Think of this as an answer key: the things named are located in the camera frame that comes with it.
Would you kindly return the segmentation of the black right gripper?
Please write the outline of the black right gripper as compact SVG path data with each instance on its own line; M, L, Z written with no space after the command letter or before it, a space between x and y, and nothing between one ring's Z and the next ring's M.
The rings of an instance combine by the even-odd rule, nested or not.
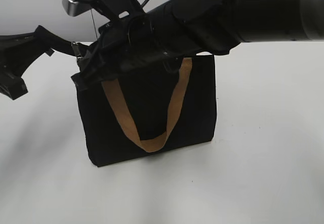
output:
M104 40L86 47L77 59L79 72L71 79L78 90L112 81L128 72L156 62L174 60L197 51L190 32L173 15L173 5L160 5L132 20L119 44L107 32Z

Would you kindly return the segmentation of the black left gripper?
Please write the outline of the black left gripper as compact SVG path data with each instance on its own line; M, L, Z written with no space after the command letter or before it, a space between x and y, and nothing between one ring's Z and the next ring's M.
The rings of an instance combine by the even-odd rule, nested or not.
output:
M67 41L39 25L34 36L49 48L66 55L75 56ZM15 100L28 90L22 75L38 59L38 45L33 33L1 36L1 94Z

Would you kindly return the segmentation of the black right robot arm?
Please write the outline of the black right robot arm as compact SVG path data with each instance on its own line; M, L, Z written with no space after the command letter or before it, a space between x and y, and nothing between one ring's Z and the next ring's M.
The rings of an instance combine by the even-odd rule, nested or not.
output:
M323 0L169 0L145 12L137 0L70 0L108 19L78 60L79 90L156 63L179 70L200 52L227 55L241 43L323 40Z

